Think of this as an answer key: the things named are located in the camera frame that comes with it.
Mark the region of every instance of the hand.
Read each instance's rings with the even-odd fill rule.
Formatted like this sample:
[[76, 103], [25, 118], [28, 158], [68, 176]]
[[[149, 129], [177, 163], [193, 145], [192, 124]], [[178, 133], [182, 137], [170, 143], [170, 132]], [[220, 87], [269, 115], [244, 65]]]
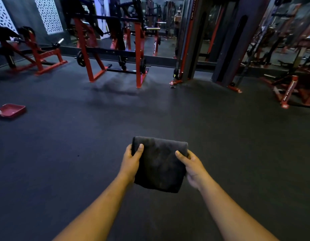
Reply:
[[183, 156], [179, 151], [176, 151], [175, 155], [186, 166], [186, 177], [190, 185], [200, 190], [207, 181], [209, 174], [197, 156], [190, 150], [187, 150], [187, 152], [188, 158]]
[[129, 182], [134, 182], [135, 175], [139, 167], [139, 159], [141, 158], [141, 154], [143, 154], [143, 151], [144, 145], [140, 144], [138, 150], [136, 151], [134, 156], [132, 156], [131, 144], [127, 146], [118, 175], [128, 178]]

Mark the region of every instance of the folded towel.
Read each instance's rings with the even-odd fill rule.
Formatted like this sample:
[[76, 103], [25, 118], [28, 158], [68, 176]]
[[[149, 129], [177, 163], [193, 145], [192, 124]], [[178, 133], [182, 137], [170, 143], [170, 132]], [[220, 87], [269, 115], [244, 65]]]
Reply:
[[187, 156], [188, 143], [149, 137], [134, 137], [131, 153], [144, 145], [135, 183], [147, 189], [177, 193], [186, 174], [185, 165], [177, 159], [175, 151]]

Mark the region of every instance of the person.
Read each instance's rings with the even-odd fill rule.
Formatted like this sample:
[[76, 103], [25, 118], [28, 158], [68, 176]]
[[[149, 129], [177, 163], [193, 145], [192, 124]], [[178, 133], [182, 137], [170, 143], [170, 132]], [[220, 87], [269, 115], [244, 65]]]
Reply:
[[[137, 152], [132, 156], [131, 145], [126, 148], [119, 174], [115, 180], [57, 235], [54, 241], [104, 241], [107, 239], [125, 192], [129, 184], [134, 182], [143, 150], [144, 146], [140, 144]], [[185, 164], [189, 184], [201, 193], [224, 240], [278, 240], [223, 191], [193, 152], [188, 151], [188, 157], [178, 151], [175, 154]]]
[[174, 15], [174, 36], [176, 38], [178, 38], [179, 28], [181, 26], [181, 20], [182, 20], [181, 10], [178, 10], [177, 14]]

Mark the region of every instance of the finger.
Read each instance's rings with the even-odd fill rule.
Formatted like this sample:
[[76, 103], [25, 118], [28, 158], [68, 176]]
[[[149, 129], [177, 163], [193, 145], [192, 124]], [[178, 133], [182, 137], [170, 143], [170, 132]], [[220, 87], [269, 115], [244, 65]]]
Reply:
[[143, 154], [143, 151], [144, 151], [144, 145], [140, 144], [133, 157], [139, 160], [141, 157], [141, 154]]
[[197, 156], [190, 150], [187, 150], [188, 153], [188, 159], [195, 159]]
[[126, 147], [125, 155], [131, 157], [131, 144]]
[[178, 150], [175, 151], [175, 155], [177, 159], [184, 163], [185, 166], [189, 166], [190, 160], [187, 157], [183, 156]]

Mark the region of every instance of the forearm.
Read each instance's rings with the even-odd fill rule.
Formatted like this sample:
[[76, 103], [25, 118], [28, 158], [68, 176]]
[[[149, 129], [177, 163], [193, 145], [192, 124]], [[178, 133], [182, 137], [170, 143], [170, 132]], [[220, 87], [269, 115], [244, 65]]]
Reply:
[[277, 240], [235, 203], [209, 175], [201, 184], [200, 192], [224, 240]]
[[108, 188], [76, 219], [74, 219], [54, 241], [103, 241], [119, 211], [129, 181], [118, 175]]

